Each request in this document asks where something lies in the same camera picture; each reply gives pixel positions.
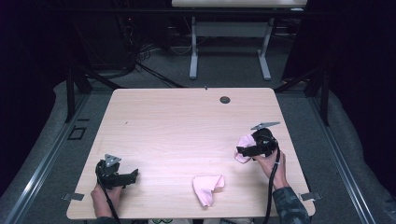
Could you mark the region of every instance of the pink cloth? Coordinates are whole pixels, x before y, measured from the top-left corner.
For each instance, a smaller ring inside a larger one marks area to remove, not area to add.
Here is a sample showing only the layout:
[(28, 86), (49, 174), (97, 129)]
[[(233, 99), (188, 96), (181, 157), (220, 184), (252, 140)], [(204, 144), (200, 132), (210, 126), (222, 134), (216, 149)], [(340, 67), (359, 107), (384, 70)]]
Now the pink cloth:
[[(251, 134), (244, 135), (239, 138), (238, 146), (239, 147), (256, 146), (256, 141), (254, 141), (254, 138), (251, 136)], [(241, 163), (246, 163), (246, 162), (250, 161), (250, 159), (251, 159), (250, 157), (242, 156), (241, 153), (238, 153), (237, 149), (235, 149), (234, 157), (237, 161), (239, 161)]]
[(223, 175), (198, 175), (192, 180), (195, 194), (202, 206), (212, 206), (212, 190), (224, 187)]

